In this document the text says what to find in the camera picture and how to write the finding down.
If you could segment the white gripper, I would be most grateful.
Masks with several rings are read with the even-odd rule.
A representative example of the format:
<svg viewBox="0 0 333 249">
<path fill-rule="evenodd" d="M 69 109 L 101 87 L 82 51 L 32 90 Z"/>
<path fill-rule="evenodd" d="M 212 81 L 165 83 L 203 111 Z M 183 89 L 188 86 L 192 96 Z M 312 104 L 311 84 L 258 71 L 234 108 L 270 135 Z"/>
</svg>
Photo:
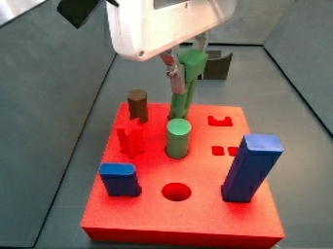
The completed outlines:
<svg viewBox="0 0 333 249">
<path fill-rule="evenodd" d="M 227 21 L 236 0 L 115 0 L 106 3 L 112 45 L 129 60 L 144 61 L 160 55 L 171 91 L 185 92 L 184 67 L 175 47 L 193 38 L 192 49 L 204 51 L 208 31 Z"/>
</svg>

